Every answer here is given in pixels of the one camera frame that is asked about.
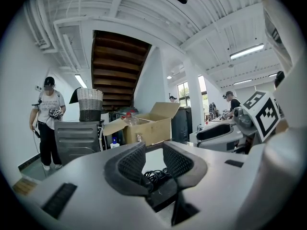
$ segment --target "black t-shirt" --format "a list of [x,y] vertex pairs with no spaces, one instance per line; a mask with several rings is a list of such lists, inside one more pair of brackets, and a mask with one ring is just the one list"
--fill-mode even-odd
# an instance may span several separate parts
[[236,107],[239,107],[241,104],[237,99],[232,99],[230,102],[230,111],[233,111]]

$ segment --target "open cardboard box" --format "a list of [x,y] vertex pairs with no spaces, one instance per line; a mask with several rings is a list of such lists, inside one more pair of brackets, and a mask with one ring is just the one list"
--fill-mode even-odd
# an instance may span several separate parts
[[105,125],[104,136],[123,129],[127,144],[137,142],[137,134],[146,142],[146,146],[168,140],[171,138],[171,119],[176,115],[179,106],[179,103],[156,102],[150,113],[136,115],[150,121],[139,119],[139,125],[128,126],[125,121],[117,119]]

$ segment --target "tube light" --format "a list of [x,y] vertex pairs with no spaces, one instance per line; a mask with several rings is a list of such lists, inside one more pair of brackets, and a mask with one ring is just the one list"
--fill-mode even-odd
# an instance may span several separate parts
[[247,54],[250,54],[252,52],[255,52],[257,50],[261,50],[264,48],[264,44],[258,44],[258,45],[255,45],[253,47],[250,47],[250,48],[247,48],[247,49],[244,49],[244,50],[241,50],[239,52],[236,52],[234,54],[231,54],[230,55],[230,59],[235,59],[235,58],[238,58],[240,56],[244,56],[244,55],[247,55]]
[[245,80],[245,81],[241,81],[241,82],[235,82],[234,85],[239,84],[239,83],[244,83],[244,82],[250,82],[250,81],[251,81],[251,79]]
[[83,79],[81,78],[80,74],[76,74],[76,75],[75,75],[75,78],[78,80],[78,82],[81,84],[81,86],[82,86],[83,88],[86,88],[86,89],[87,89],[87,86],[86,86],[86,84],[84,83]]

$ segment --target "window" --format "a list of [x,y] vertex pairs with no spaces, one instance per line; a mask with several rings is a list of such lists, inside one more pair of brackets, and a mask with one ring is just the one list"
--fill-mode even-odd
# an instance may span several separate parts
[[[199,76],[198,80],[200,82],[200,87],[201,87],[202,105],[205,112],[208,112],[209,103],[208,103],[208,95],[206,90],[205,79],[203,76]],[[184,82],[178,85],[178,95],[179,95],[180,106],[191,106],[188,82]]]

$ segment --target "staircase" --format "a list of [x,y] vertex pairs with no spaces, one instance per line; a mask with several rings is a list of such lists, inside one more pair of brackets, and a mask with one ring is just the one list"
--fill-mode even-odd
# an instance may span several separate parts
[[104,93],[103,108],[133,105],[133,94],[151,45],[121,34],[95,31],[92,48],[93,88]]

